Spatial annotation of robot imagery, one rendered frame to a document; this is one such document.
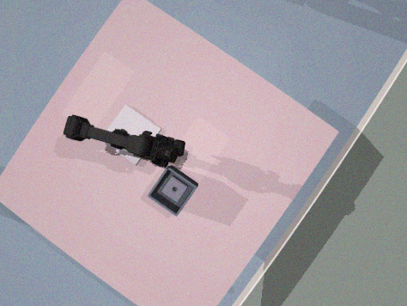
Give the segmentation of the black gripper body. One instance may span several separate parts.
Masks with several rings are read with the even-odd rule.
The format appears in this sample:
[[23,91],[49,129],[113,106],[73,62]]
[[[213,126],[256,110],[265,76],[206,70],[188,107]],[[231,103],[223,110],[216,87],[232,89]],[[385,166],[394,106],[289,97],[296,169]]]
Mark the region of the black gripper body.
[[[152,134],[152,132],[149,132],[149,131],[143,131],[143,133],[147,134],[147,135]],[[170,146],[178,148],[178,150],[179,150],[178,156],[183,156],[184,155],[185,141],[176,139],[173,142],[173,140],[171,140],[171,139],[167,139],[167,138],[163,138],[163,137],[159,137],[159,136],[155,136],[155,137],[156,137],[156,139],[160,140],[160,144],[166,144],[166,145],[170,145]]]

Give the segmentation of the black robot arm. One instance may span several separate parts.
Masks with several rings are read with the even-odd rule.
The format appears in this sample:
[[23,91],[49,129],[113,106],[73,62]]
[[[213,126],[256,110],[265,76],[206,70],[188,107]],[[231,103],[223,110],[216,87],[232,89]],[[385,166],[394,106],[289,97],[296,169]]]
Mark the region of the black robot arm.
[[178,148],[160,144],[160,140],[156,137],[144,133],[139,136],[130,135],[125,129],[115,129],[110,132],[94,127],[87,119],[73,114],[67,119],[64,134],[67,138],[77,141],[93,138],[109,143],[117,149],[127,149],[133,156],[151,160],[153,164],[163,168],[168,165],[168,162],[174,163],[179,153]]

